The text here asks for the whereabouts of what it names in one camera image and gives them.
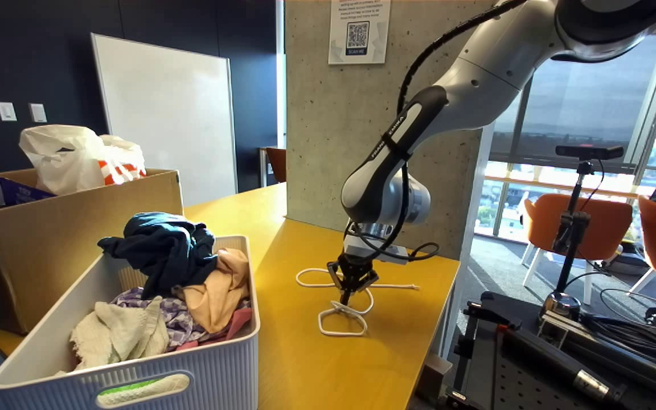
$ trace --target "cable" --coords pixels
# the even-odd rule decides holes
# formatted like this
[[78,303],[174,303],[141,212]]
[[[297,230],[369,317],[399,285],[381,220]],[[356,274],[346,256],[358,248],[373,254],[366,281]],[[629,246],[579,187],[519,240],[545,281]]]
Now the cable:
[[[394,244],[394,240],[399,238],[399,230],[404,228],[407,203],[410,203],[410,181],[407,181],[407,166],[404,164],[402,166],[402,208],[399,208],[397,225],[392,228],[390,238],[378,248],[372,246],[373,254],[366,256],[365,261],[375,261]],[[356,221],[351,221],[349,228],[358,233],[358,238],[365,235]]]
[[[354,233],[365,246],[369,246],[372,250],[378,250],[372,240],[383,240],[375,235],[365,235],[363,230]],[[392,261],[404,261],[404,263],[416,263],[416,261],[430,261],[439,254],[439,244],[437,241],[423,241],[421,246],[412,248],[407,256],[397,256],[397,254],[387,254],[383,250],[383,256],[392,258]]]
[[607,179],[604,162],[597,160],[597,164],[600,164],[600,171],[602,171],[600,184],[585,196],[582,209],[585,209],[585,205],[594,199],[594,194],[597,194],[597,192],[602,189],[602,184],[604,184],[604,179]]
[[[310,289],[328,289],[328,287],[336,287],[336,282],[310,282],[310,281],[304,281],[304,277],[307,277],[307,274],[328,274],[328,269],[322,269],[322,266],[301,269],[301,271],[297,274],[297,282],[299,282],[301,287],[310,287]],[[420,289],[420,285],[414,285],[414,282],[407,282],[407,285],[399,285],[399,282],[373,282],[372,287],[373,287],[373,289]],[[322,310],[322,313],[317,314],[320,331],[322,331],[323,335],[331,335],[331,337],[358,337],[358,335],[365,335],[365,332],[369,331],[369,324],[366,324],[365,317],[373,310],[373,291],[372,291],[369,287],[366,287],[365,291],[366,291],[366,296],[369,296],[369,306],[363,309],[363,310],[351,309],[351,306],[346,306],[346,303],[341,303],[341,301],[331,301],[331,309],[328,309],[328,310]],[[326,328],[323,321],[326,321],[326,317],[331,317],[331,314],[345,314],[345,317],[349,317],[349,319],[356,319],[356,321],[359,324],[359,331],[333,331],[333,328]]]
[[[468,32],[468,31],[471,31],[471,28],[477,28],[477,26],[490,22],[490,19],[496,19],[496,16],[502,16],[502,14],[519,8],[519,6],[523,6],[523,2],[527,2],[527,0],[509,0],[509,2],[495,8],[495,10],[486,12],[486,14],[478,14],[477,19],[470,19],[468,24],[463,24],[463,26],[445,32],[437,41],[432,41],[429,49],[423,49],[423,53],[420,53],[420,57],[412,63],[410,72],[405,73],[405,78],[404,78],[404,83],[402,83],[399,102],[397,102],[397,117],[399,117],[402,110],[404,110],[405,93],[407,93],[407,88],[410,88],[414,73],[421,69],[421,65],[423,65],[439,47],[445,47],[446,41],[456,40],[459,34],[463,34],[463,32]],[[405,168],[405,164],[402,166],[402,181],[404,181],[404,199],[402,199],[399,223],[394,225],[392,235],[383,241],[381,248],[375,248],[373,244],[369,244],[369,246],[373,248],[373,256],[369,256],[366,261],[375,261],[378,256],[383,256],[383,254],[394,244],[394,240],[399,238],[399,230],[402,230],[402,225],[404,225],[404,221],[405,221],[405,209],[407,209],[407,168]]]

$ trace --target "white plastic bag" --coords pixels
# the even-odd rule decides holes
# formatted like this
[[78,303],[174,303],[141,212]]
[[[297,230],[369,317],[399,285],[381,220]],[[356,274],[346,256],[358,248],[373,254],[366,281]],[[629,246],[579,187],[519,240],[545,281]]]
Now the white plastic bag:
[[99,138],[79,125],[26,127],[18,142],[38,173],[38,187],[52,194],[124,184],[145,176],[141,147],[120,138]]

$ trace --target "black wall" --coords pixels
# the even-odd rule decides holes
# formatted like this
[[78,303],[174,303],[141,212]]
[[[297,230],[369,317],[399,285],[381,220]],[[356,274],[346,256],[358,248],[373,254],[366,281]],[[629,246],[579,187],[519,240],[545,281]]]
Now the black wall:
[[0,101],[18,114],[0,121],[0,171],[33,166],[18,148],[27,102],[107,132],[92,32],[227,57],[239,189],[257,187],[257,148],[277,135],[276,0],[0,0]]

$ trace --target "white cable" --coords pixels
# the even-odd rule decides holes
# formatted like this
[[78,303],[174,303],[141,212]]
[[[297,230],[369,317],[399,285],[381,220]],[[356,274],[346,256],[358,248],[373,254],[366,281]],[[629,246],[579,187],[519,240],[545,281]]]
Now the white cable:
[[[304,281],[305,274],[328,274],[328,269],[320,269],[320,266],[301,269],[301,271],[297,274],[297,282],[299,282],[301,287],[310,287],[310,289],[328,289],[328,287],[336,287],[336,282],[310,282],[310,281]],[[372,287],[375,287],[375,289],[420,289],[420,285],[414,285],[414,282],[405,282],[405,285],[399,285],[399,282],[373,282]],[[320,331],[322,331],[323,335],[331,335],[331,337],[356,337],[356,335],[365,335],[365,332],[369,331],[369,324],[366,324],[365,314],[369,314],[369,313],[373,310],[373,291],[372,291],[369,287],[366,287],[365,291],[366,291],[366,296],[369,296],[369,306],[366,306],[365,310],[356,310],[356,309],[345,306],[345,303],[339,303],[339,301],[331,301],[333,309],[322,310],[320,317],[317,317],[317,319],[320,319]],[[331,331],[331,328],[326,328],[323,321],[326,321],[326,317],[331,317],[331,314],[346,314],[349,319],[356,319],[356,321],[359,324],[359,331],[349,332],[349,331]]]

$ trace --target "beige cloth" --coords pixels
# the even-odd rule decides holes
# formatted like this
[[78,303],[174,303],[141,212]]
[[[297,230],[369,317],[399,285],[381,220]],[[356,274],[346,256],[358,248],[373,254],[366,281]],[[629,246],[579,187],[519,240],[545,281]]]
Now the beige cloth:
[[231,324],[241,298],[248,296],[248,258],[239,248],[217,254],[217,269],[202,285],[184,287],[191,317],[211,335]]
[[99,301],[70,332],[79,365],[76,369],[148,358],[168,350],[161,298],[145,310],[119,309]]

